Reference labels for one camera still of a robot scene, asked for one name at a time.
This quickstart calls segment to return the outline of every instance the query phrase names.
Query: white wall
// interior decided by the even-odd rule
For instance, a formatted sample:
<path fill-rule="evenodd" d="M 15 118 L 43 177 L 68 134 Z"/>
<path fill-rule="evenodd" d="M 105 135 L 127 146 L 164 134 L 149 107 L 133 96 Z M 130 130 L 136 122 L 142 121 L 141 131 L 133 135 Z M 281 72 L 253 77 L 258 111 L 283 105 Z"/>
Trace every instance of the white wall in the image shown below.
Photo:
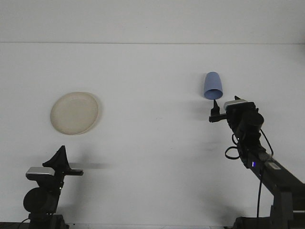
<path fill-rule="evenodd" d="M 2 0 L 0 41 L 304 43 L 303 0 Z"/>
<path fill-rule="evenodd" d="M 36 184 L 24 174 L 61 145 L 66 145 L 71 166 L 84 169 L 84 176 L 65 179 L 58 213 L 67 222 L 232 225 L 238 216 L 255 216 L 259 181 L 240 161 L 224 157 L 231 145 L 227 123 L 208 122 L 212 103 L 200 93 L 209 71 L 217 71 L 223 82 L 219 105 L 234 95 L 254 101 L 265 118 L 275 158 L 305 181 L 304 45 L 13 43 L 304 43 L 302 1 L 243 2 L 223 2 L 221 9 L 228 10 L 229 18 L 220 14 L 211 20 L 224 29 L 212 36 L 195 30 L 203 24 L 194 18 L 207 17 L 198 5 L 211 14 L 204 6 L 218 7 L 219 2 L 132 1 L 128 8 L 130 1 L 1 1 L 0 221 L 27 217 L 23 197 Z M 106 35 L 98 29 L 101 15 L 84 10 L 99 12 L 97 6 L 103 4 L 109 5 L 105 13 L 111 32 Z M 149 11 L 148 5 L 159 10 Z M 287 24 L 266 32 L 265 26 L 276 24 L 266 13 L 272 6 L 282 9 Z M 254 37 L 243 33 L 249 28 L 236 14 L 262 16 L 249 8 L 266 15 Z M 136 20 L 129 13 L 142 9 L 156 20 L 147 13 Z M 171 16 L 159 19 L 156 12 L 165 14 L 166 9 L 172 9 Z M 179 17 L 180 24 L 194 22 L 191 33 L 181 31 L 179 24 L 170 30 L 173 16 L 181 12 L 185 20 Z M 128 15 L 124 26 L 138 33 L 126 30 L 122 35 L 116 13 Z M 160 27 L 146 33 L 146 20 Z M 254 19 L 249 23 L 258 25 Z M 96 127 L 78 136 L 60 134 L 50 123 L 54 102 L 72 91 L 95 94 L 103 110 Z M 272 196 L 265 188 L 262 195 L 261 213 L 268 215 Z"/>

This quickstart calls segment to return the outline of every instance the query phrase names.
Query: wire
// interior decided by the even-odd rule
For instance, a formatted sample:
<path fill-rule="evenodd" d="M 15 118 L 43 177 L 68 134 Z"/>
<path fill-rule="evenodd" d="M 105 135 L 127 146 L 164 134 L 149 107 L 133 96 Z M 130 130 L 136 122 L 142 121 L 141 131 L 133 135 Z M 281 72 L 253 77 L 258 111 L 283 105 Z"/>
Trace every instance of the wire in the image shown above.
<path fill-rule="evenodd" d="M 266 142 L 268 143 L 269 148 L 270 148 L 270 150 L 271 150 L 271 155 L 273 156 L 273 155 L 274 155 L 274 152 L 273 152 L 273 149 L 272 149 L 272 147 L 271 147 L 271 145 L 270 145 L 270 143 L 269 143 L 269 141 L 268 141 L 268 138 L 266 137 L 266 135 L 265 135 L 265 133 L 263 132 L 262 129 L 261 129 L 261 132 L 262 132 L 262 134 L 264 135 L 264 138 L 266 139 Z"/>
<path fill-rule="evenodd" d="M 260 177 L 260 181 L 259 181 L 259 189 L 258 189 L 258 199 L 257 199 L 257 210 L 256 210 L 256 228 L 259 229 L 258 227 L 258 218 L 259 218 L 259 206 L 260 206 L 260 201 L 261 201 L 261 193 L 262 193 L 262 184 L 263 184 L 263 175 L 264 175 L 264 165 L 261 171 L 261 177 Z"/>
<path fill-rule="evenodd" d="M 230 160 L 237 160 L 237 159 L 239 159 L 240 155 L 238 155 L 238 156 L 228 156 L 227 155 L 227 153 L 228 153 L 228 151 L 230 149 L 238 149 L 238 148 L 236 146 L 231 146 L 231 147 L 227 148 L 226 151 L 224 152 L 225 157 L 230 159 Z"/>
<path fill-rule="evenodd" d="M 27 218 L 27 219 L 23 220 L 22 222 L 20 222 L 19 225 L 18 225 L 18 227 L 17 227 L 17 229 L 19 229 L 19 227 L 21 226 L 21 224 L 22 224 L 23 222 L 27 221 L 28 219 L 29 219 L 29 218 Z"/>

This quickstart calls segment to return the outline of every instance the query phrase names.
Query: plate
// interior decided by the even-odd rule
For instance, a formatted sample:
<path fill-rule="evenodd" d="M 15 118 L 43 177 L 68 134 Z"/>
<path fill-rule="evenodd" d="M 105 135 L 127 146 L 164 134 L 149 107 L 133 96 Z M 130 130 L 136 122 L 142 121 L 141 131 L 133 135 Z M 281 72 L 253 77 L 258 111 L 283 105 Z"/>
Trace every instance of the plate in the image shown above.
<path fill-rule="evenodd" d="M 61 97 L 51 110 L 51 123 L 59 132 L 78 135 L 87 132 L 95 123 L 99 106 L 86 92 L 72 92 Z"/>

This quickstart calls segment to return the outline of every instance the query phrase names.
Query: blue cup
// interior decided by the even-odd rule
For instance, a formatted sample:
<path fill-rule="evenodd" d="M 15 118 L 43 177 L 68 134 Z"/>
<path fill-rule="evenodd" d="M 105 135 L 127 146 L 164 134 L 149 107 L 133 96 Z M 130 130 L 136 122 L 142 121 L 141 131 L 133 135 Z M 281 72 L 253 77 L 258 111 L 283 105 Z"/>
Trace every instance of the blue cup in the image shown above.
<path fill-rule="evenodd" d="M 219 99 L 223 96 L 223 87 L 218 73 L 210 72 L 206 75 L 203 95 L 205 98 L 210 100 Z"/>

